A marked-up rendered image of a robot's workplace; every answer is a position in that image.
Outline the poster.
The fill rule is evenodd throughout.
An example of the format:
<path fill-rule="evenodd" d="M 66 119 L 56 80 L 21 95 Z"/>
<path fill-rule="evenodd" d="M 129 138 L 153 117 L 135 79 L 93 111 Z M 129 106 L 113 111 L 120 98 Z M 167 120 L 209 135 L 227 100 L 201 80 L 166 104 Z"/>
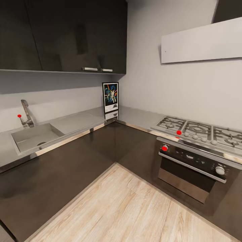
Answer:
<path fill-rule="evenodd" d="M 119 82 L 103 82 L 104 114 L 119 109 Z"/>

